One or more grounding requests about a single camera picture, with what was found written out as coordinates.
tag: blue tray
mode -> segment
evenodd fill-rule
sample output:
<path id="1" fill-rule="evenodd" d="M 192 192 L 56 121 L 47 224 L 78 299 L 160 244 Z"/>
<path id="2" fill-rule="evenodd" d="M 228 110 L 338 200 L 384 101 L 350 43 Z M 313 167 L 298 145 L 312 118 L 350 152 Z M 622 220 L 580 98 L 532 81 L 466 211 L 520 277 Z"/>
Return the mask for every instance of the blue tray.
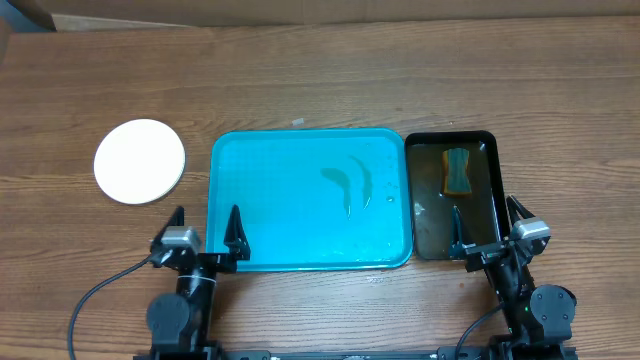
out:
<path id="1" fill-rule="evenodd" d="M 237 204 L 251 246 L 238 271 L 398 267 L 413 250 L 409 199 L 392 130 L 230 132 L 211 155 L 206 251 L 228 251 Z"/>

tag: cardboard box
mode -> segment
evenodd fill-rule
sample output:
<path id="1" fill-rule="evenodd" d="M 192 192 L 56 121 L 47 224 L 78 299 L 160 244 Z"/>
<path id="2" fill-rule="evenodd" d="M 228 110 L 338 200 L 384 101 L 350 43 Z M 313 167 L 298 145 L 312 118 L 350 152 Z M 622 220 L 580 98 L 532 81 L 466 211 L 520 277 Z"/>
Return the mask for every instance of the cardboard box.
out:
<path id="1" fill-rule="evenodd" d="M 3 18 L 0 17 L 0 65 L 2 64 L 2 60 L 4 59 L 4 53 L 7 51 L 10 33 L 11 27 Z"/>
<path id="2" fill-rule="evenodd" d="M 640 15 L 637 0 L 37 1 L 51 14 L 188 26 Z"/>
<path id="3" fill-rule="evenodd" d="M 96 18 L 90 16 L 76 16 L 51 14 L 56 29 L 59 32 L 69 31 L 103 31 L 103 30 L 135 30 L 165 27 L 188 27 L 187 25 L 153 23 L 148 21 L 119 20 Z"/>

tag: tray rim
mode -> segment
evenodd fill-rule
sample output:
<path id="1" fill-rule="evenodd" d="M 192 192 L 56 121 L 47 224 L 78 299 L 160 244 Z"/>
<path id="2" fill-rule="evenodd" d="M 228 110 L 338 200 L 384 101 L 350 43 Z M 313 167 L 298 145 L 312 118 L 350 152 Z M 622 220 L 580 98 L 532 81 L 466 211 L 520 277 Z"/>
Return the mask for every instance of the tray rim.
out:
<path id="1" fill-rule="evenodd" d="M 407 136 L 404 142 L 405 159 L 407 163 L 407 182 L 409 186 L 409 197 L 413 206 L 413 191 L 411 186 L 411 177 L 409 171 L 409 148 L 415 145 L 431 145 L 446 143 L 463 143 L 480 141 L 485 144 L 487 149 L 487 161 L 489 163 L 489 182 L 491 183 L 491 194 L 496 210 L 496 220 L 498 222 L 498 232 L 500 238 L 509 235 L 509 217 L 507 215 L 507 205 L 504 197 L 504 187 L 502 183 L 502 173 L 500 172 L 500 159 L 498 157 L 498 143 L 495 136 L 487 130 L 476 131 L 442 131 L 442 132 L 422 132 L 412 133 Z M 411 215 L 411 229 L 413 232 L 414 242 L 418 241 L 415 236 L 415 215 Z M 420 254 L 417 250 L 416 255 L 427 261 L 451 261 L 453 259 L 428 259 Z"/>
<path id="2" fill-rule="evenodd" d="M 323 266 L 314 266 L 314 267 L 291 267 L 287 264 L 284 266 L 268 266 L 263 268 L 253 268 L 253 267 L 245 267 L 242 264 L 238 264 L 238 272 L 289 272 L 289 271 L 334 271 L 334 270 L 371 270 L 371 269 L 394 269 L 403 266 L 409 261 L 411 256 L 413 255 L 414 248 L 414 232 L 413 232 L 413 217 L 411 215 L 411 196 L 409 189 L 409 172 L 406 160 L 405 153 L 405 142 L 400 134 L 390 128 L 385 127 L 363 127 L 363 128 L 313 128 L 313 129 L 272 129 L 272 130 L 232 130 L 227 133 L 222 134 L 213 144 L 211 149 L 211 159 L 210 159 L 210 170 L 209 170 L 209 193 L 207 197 L 207 216 L 206 216 L 206 232 L 205 232 L 205 252 L 213 252 L 213 243 L 209 245 L 209 239 L 213 236 L 214 228 L 209 226 L 210 223 L 210 213 L 212 206 L 215 205 L 215 193 L 213 190 L 213 181 L 212 179 L 217 178 L 217 165 L 214 166 L 216 159 L 219 158 L 221 149 L 224 146 L 233 140 L 236 140 L 238 136 L 250 136 L 253 138 L 260 138 L 262 136 L 273 136 L 273 135 L 282 135 L 282 137 L 278 138 L 318 138 L 316 134 L 318 132 L 327 133 L 326 137 L 332 138 L 348 138 L 354 137 L 353 134 L 358 134 L 356 137 L 367 137 L 367 136 L 380 136 L 383 135 L 385 138 L 389 139 L 398 150 L 398 174 L 400 182 L 404 183 L 405 186 L 399 186 L 402 191 L 401 197 L 402 201 L 406 202 L 404 206 L 401 206 L 402 217 L 409 217 L 410 221 L 405 223 L 403 227 L 404 239 L 403 239 L 403 252 L 400 255 L 393 259 L 394 261 L 389 261 L 389 263 L 380 263 L 380 264 L 371 264 L 371 262 L 367 262 L 364 264 L 367 265 L 336 265 L 332 266 L 331 263 L 323 264 Z"/>

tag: wood grain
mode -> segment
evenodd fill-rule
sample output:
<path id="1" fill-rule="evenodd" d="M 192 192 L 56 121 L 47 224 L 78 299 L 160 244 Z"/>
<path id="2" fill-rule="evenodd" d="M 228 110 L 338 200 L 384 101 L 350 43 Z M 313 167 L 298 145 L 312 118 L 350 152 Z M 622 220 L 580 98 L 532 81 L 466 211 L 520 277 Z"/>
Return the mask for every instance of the wood grain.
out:
<path id="1" fill-rule="evenodd" d="M 11 35 L 0 67 L 0 354 L 64 359 L 76 301 L 147 252 L 174 206 L 205 230 L 211 147 L 234 129 L 487 129 L 505 191 L 553 228 L 537 284 L 578 296 L 582 359 L 640 347 L 640 18 L 578 18 Z M 188 154 L 148 206 L 110 201 L 94 152 L 133 118 L 171 125 Z M 81 359 L 148 349 L 149 301 L 175 274 L 144 268 L 99 292 Z M 495 305 L 483 274 L 393 271 L 223 276 L 212 337 L 228 349 L 412 350 L 455 344 Z M 505 331 L 482 326 L 470 343 Z"/>

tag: white plate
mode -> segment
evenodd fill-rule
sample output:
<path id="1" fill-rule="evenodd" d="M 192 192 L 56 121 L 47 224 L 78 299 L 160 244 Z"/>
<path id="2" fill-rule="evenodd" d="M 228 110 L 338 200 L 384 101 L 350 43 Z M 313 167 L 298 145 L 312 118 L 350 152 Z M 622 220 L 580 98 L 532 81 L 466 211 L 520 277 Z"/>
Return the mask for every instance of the white plate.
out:
<path id="1" fill-rule="evenodd" d="M 180 180 L 185 151 L 178 134 L 150 119 L 126 122 L 100 143 L 93 162 L 98 185 L 110 198 L 144 204 L 168 193 Z"/>

